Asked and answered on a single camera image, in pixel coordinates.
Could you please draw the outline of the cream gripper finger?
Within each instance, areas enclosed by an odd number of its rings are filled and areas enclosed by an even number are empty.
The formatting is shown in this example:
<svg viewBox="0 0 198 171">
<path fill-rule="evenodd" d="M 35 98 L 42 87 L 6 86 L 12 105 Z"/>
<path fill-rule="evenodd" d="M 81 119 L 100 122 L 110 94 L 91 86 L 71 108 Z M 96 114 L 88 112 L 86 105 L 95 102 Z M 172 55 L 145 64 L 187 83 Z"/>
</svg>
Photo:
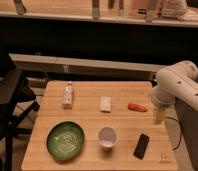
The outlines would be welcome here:
<svg viewBox="0 0 198 171">
<path fill-rule="evenodd" d="M 153 110 L 153 123 L 154 124 L 161 124 L 162 121 L 164 120 L 164 116 L 165 116 L 165 110 L 164 109 L 155 108 Z"/>
</svg>

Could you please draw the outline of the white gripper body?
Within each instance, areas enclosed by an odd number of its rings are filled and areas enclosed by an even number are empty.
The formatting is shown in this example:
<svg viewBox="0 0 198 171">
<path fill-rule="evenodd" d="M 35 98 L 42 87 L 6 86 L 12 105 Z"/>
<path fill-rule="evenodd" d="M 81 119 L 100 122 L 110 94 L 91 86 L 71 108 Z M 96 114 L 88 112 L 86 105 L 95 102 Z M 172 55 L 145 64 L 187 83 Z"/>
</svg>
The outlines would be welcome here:
<svg viewBox="0 0 198 171">
<path fill-rule="evenodd" d="M 175 97 L 164 91 L 160 87 L 154 87 L 151 92 L 151 102 L 159 109 L 164 110 L 170 107 L 175 101 Z"/>
</svg>

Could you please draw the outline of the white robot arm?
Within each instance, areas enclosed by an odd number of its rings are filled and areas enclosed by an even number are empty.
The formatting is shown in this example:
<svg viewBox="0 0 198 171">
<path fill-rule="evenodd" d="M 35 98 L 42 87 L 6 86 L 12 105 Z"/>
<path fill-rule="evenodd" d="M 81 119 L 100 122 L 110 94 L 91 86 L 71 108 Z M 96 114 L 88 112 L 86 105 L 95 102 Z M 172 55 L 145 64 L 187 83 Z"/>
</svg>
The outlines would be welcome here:
<svg viewBox="0 0 198 171">
<path fill-rule="evenodd" d="M 156 73 L 157 85 L 152 89 L 153 123 L 161 124 L 165 109 L 178 98 L 198 112 L 198 68 L 191 61 L 163 67 Z"/>
</svg>

